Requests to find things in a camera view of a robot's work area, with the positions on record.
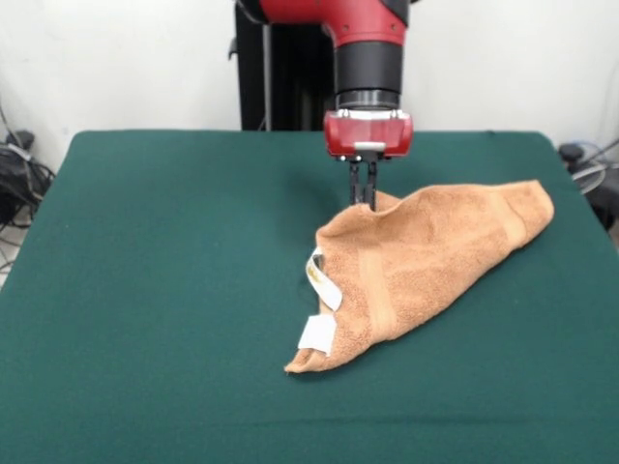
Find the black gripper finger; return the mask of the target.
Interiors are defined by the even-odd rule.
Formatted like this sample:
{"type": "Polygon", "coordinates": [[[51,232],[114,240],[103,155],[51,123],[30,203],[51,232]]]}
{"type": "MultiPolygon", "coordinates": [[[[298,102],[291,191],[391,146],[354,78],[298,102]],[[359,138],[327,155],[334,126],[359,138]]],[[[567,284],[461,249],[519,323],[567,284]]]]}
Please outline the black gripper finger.
{"type": "Polygon", "coordinates": [[[377,162],[366,161],[367,182],[364,187],[364,200],[372,211],[376,210],[376,181],[377,181],[377,162]]]}
{"type": "Polygon", "coordinates": [[[363,187],[360,183],[359,170],[360,163],[358,161],[349,162],[349,189],[351,205],[363,202],[363,187]]]}

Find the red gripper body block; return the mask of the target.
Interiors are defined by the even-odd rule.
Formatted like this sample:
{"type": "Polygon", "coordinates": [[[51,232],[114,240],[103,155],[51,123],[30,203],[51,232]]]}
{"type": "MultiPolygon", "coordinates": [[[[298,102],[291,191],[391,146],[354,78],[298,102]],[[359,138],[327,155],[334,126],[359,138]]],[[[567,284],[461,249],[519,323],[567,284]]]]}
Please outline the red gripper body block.
{"type": "Polygon", "coordinates": [[[412,117],[400,109],[328,111],[323,129],[328,153],[340,160],[360,160],[363,152],[404,157],[413,139],[412,117]]]}

